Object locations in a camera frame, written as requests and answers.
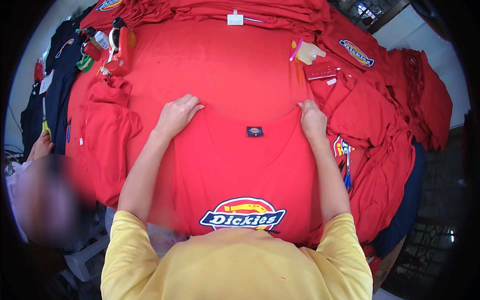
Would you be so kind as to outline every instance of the hand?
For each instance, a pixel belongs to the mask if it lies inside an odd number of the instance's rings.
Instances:
[[[32,146],[32,150],[30,150],[30,154],[28,155],[28,158],[26,161],[33,161],[34,160],[34,157],[35,157],[35,146],[36,146],[36,142],[33,143],[33,146]]]
[[[50,134],[48,131],[42,132],[38,140],[35,142],[35,152],[33,156],[33,160],[36,160],[42,156],[50,154],[50,151],[52,151],[53,148],[53,143],[50,140]]]
[[[205,106],[198,97],[187,94],[180,99],[165,104],[158,124],[152,132],[171,140],[190,123],[195,113]]]
[[[299,102],[301,108],[301,128],[310,144],[326,138],[327,116],[318,108],[315,101],[307,99]]]

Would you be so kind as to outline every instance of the red tape dispenser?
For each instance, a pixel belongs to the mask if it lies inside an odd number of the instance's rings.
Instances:
[[[133,48],[136,46],[135,34],[125,25],[120,18],[113,20],[112,30],[108,36],[110,43],[110,57],[104,65],[104,74],[123,77],[132,69]]]

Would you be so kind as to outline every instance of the window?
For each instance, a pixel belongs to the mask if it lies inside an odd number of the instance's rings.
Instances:
[[[370,33],[377,31],[408,5],[407,0],[328,0],[353,24]]]

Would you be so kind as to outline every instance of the pen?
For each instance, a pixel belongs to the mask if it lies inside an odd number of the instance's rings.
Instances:
[[[70,126],[72,125],[72,117],[68,120],[67,126],[67,143],[70,141]]]
[[[299,50],[302,42],[303,42],[303,38],[300,39],[299,43],[297,44],[297,48],[295,49],[295,51],[293,51],[292,56],[290,56],[290,61],[292,61],[295,58],[295,55],[297,54],[297,51]]]

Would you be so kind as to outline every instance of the printed logo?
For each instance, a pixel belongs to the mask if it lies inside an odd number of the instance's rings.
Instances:
[[[15,169],[13,168],[12,163],[10,163],[6,168],[5,168],[5,177],[9,177],[15,173]]]
[[[368,56],[365,53],[363,53],[363,51],[360,50],[360,48],[355,46],[354,43],[346,39],[341,39],[339,43],[342,46],[344,46],[345,49],[347,49],[347,51],[350,53],[350,55],[353,56],[353,58],[355,58],[356,60],[358,60],[358,62],[362,66],[365,66],[365,67],[373,66],[373,63],[375,62],[375,60],[369,59]]]
[[[250,131],[250,133],[260,133],[260,132],[262,132],[260,129],[255,128],[255,127],[250,128],[248,131]]]
[[[350,147],[348,143],[345,142],[342,138],[340,138],[340,136],[338,136],[333,142],[333,153],[335,154],[335,157],[347,154],[348,147]],[[353,150],[355,150],[355,148],[350,147],[350,153]]]
[[[55,55],[55,58],[56,59],[59,58],[63,48],[65,48],[66,45],[73,43],[73,41],[74,41],[74,39],[71,38],[65,44],[63,44],[63,46],[60,48],[60,51],[57,53],[57,55]]]
[[[200,224],[211,226],[214,230],[220,227],[272,230],[285,213],[285,209],[275,210],[263,199],[242,197],[220,203],[204,215]]]
[[[367,259],[367,264],[371,263],[374,258],[375,258],[375,255],[367,256],[367,257],[366,257],[366,259]]]
[[[121,0],[105,0],[103,1],[102,4],[100,4],[95,11],[101,11],[101,12],[106,12],[109,10],[112,10],[119,6],[121,3]]]

